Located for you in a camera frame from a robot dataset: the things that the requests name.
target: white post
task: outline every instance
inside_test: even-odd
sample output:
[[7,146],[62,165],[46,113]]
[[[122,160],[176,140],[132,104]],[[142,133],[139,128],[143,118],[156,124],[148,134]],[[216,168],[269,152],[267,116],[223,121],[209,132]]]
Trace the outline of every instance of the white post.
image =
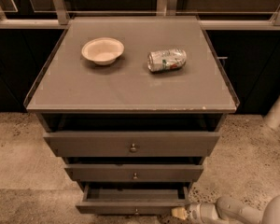
[[269,113],[264,117],[264,122],[271,128],[276,129],[280,125],[280,96]]

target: drawer front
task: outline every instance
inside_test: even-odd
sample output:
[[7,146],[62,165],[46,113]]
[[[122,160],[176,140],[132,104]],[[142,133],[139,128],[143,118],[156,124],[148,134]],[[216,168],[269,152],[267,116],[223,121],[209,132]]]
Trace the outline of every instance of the drawer front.
[[81,182],[192,182],[203,172],[191,164],[68,164],[66,172]]
[[173,189],[92,189],[86,185],[81,213],[107,215],[170,215],[177,206],[189,204],[186,187]]
[[58,157],[205,157],[217,132],[56,132],[45,140]]

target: white robot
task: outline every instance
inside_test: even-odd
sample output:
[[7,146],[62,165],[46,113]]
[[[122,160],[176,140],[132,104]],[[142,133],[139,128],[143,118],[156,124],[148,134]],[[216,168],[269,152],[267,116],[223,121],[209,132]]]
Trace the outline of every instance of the white robot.
[[264,212],[233,198],[221,197],[216,203],[192,203],[174,208],[172,215],[192,224],[280,224],[280,196],[272,199]]

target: silver can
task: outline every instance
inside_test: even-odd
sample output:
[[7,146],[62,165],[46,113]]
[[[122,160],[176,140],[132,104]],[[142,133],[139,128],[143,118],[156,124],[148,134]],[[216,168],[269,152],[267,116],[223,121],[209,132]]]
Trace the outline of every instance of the silver can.
[[166,49],[148,54],[147,65],[151,72],[179,69],[186,64],[187,54],[182,49]]

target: white bowl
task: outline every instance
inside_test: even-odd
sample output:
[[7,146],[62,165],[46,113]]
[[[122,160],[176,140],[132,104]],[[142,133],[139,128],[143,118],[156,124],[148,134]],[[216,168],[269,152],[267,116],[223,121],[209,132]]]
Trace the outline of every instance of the white bowl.
[[87,60],[100,65],[113,63],[124,51],[124,46],[116,39],[102,37],[86,43],[82,55]]

